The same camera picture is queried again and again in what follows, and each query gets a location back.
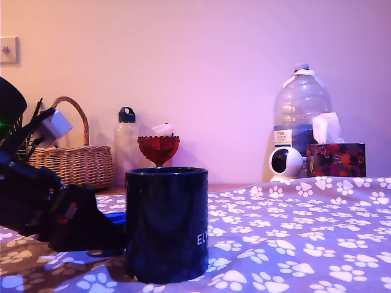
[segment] basket handle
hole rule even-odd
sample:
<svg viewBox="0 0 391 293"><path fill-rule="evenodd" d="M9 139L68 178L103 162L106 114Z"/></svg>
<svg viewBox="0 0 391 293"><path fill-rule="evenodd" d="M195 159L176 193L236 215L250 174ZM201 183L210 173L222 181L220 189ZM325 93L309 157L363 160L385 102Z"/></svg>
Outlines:
<svg viewBox="0 0 391 293"><path fill-rule="evenodd" d="M88 127L88 121L87 121L87 117L84 114L83 110L81 109L80 105L74 99L70 98L69 96L60 96L54 100L51 107L56 108L60 102L70 103L79 112L81 119L83 120L83 125L84 125L84 146L90 145L90 130Z"/></svg>

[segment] tissue box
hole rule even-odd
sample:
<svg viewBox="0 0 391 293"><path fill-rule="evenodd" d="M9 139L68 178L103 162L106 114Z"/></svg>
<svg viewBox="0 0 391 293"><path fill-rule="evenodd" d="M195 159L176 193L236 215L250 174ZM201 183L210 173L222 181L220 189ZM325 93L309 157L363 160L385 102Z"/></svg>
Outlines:
<svg viewBox="0 0 391 293"><path fill-rule="evenodd" d="M364 143L307 145L307 177L366 177Z"/></svg>

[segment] red glass dish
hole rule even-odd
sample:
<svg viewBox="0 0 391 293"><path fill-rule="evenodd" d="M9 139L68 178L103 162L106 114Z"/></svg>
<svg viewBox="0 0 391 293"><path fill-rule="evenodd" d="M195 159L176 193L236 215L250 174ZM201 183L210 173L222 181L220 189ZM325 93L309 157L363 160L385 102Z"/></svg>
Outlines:
<svg viewBox="0 0 391 293"><path fill-rule="evenodd" d="M179 136L140 136L137 140L141 153L157 167L163 167L175 155L179 141Z"/></svg>

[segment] bottle cap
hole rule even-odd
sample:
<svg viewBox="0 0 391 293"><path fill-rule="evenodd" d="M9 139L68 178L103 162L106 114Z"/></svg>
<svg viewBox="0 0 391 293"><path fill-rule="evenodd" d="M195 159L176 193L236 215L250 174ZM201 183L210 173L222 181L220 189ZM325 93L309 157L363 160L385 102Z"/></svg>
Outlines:
<svg viewBox="0 0 391 293"><path fill-rule="evenodd" d="M118 113L118 121L119 122L136 122L136 114L133 112L130 107L122 107L120 112Z"/></svg>

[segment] wooden surface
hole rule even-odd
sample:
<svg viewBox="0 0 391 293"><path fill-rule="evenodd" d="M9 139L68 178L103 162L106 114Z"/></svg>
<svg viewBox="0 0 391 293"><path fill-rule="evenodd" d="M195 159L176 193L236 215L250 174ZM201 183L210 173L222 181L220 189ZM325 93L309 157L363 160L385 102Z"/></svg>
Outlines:
<svg viewBox="0 0 391 293"><path fill-rule="evenodd" d="M241 187L247 187L251 184L210 184L209 192L223 192L232 189L239 189ZM110 187L108 189L102 189L96 192L96 195L118 195L125 194L124 188L121 187Z"/></svg>

